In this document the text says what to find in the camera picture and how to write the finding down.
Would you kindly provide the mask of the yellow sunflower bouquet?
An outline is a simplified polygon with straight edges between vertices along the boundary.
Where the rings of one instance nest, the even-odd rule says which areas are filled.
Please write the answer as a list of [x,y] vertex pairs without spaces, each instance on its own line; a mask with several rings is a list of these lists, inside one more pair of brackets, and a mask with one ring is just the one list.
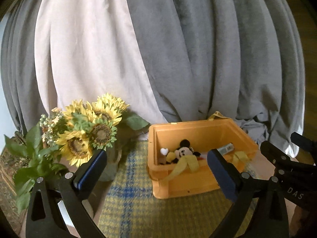
[[120,130],[144,130],[148,121],[132,112],[122,98],[110,93],[96,101],[73,100],[64,110],[54,108],[42,115],[39,126],[47,147],[76,167],[87,163],[97,149],[113,148]]

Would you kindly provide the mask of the green leafy plant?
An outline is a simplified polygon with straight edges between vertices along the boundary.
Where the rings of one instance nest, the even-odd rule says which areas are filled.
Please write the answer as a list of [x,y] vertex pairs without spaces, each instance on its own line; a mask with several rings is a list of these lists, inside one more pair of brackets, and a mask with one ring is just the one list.
[[5,148],[20,164],[14,173],[13,183],[17,210],[21,213],[29,207],[36,180],[39,177],[48,181],[57,180],[67,167],[58,161],[58,146],[44,146],[39,124],[33,126],[25,136],[17,132],[12,138],[5,136],[4,140]]

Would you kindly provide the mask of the grey glass vase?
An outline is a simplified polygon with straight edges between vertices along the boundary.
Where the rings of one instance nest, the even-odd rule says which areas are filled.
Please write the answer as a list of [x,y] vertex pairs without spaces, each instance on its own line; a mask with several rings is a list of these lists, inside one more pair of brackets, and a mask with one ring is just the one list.
[[122,148],[123,144],[121,141],[115,141],[112,147],[107,148],[107,165],[99,178],[101,182],[114,180],[118,171],[118,164],[122,157]]

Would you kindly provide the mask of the yellow blue plaid mat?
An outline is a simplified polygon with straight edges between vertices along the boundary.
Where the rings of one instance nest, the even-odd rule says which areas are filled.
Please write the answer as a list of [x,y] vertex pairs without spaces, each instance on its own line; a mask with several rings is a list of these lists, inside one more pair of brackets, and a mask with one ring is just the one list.
[[221,190],[157,199],[147,166],[148,143],[129,142],[105,197],[98,227],[106,237],[209,237],[231,202]]

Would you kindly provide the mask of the white sheer curtain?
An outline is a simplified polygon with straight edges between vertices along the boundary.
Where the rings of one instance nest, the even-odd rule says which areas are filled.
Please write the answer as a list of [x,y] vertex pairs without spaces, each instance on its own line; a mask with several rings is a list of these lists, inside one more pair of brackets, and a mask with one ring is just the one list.
[[35,72],[46,111],[110,93],[151,124],[165,123],[137,44],[127,0],[42,0]]

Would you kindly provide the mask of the orange plastic storage box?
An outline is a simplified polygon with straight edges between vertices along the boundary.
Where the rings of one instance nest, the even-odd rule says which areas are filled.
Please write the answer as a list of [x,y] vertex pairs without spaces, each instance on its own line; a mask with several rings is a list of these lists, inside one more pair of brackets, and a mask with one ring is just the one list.
[[[185,164],[174,173],[175,163],[169,163],[180,143],[187,140],[200,156],[193,156],[197,168]],[[223,149],[224,158],[243,171],[246,163],[258,151],[258,145],[232,119],[220,118],[181,123],[155,124],[149,128],[147,170],[157,199],[184,197],[219,188],[207,165],[211,149]]]

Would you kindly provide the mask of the Mickey Mouse plush toy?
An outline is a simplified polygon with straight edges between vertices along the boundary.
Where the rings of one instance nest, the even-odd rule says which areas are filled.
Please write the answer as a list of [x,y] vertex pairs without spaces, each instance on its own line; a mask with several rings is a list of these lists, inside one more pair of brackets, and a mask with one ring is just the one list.
[[179,147],[170,151],[168,148],[161,148],[160,151],[161,156],[159,156],[159,164],[172,164],[177,163],[182,157],[187,155],[194,155],[195,157],[200,157],[201,153],[196,152],[190,144],[190,141],[187,139],[183,139]]

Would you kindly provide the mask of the grey curtain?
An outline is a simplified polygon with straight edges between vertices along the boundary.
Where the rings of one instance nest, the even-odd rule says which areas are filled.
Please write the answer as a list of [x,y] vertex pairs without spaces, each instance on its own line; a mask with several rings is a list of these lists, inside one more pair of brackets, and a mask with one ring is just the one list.
[[[35,72],[42,0],[13,0],[1,22],[1,107],[25,133],[45,110]],[[219,111],[256,142],[288,156],[302,133],[305,64],[286,0],[127,0],[137,44],[165,122]]]

